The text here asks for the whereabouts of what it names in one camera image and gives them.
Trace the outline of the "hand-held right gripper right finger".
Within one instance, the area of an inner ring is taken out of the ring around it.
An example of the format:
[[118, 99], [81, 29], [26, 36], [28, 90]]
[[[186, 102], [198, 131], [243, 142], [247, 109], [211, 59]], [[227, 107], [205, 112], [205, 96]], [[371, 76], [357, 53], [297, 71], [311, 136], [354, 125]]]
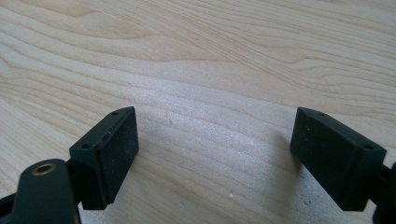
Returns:
[[362, 211], [386, 150], [331, 116], [297, 109], [290, 151], [344, 211]]

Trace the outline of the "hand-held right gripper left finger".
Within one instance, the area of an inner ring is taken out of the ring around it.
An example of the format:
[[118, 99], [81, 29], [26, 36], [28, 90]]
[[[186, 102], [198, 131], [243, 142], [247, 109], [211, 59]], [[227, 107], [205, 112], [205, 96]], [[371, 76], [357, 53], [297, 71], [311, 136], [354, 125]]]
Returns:
[[110, 112], [70, 147], [84, 209], [104, 210], [114, 203], [138, 150], [133, 106]]

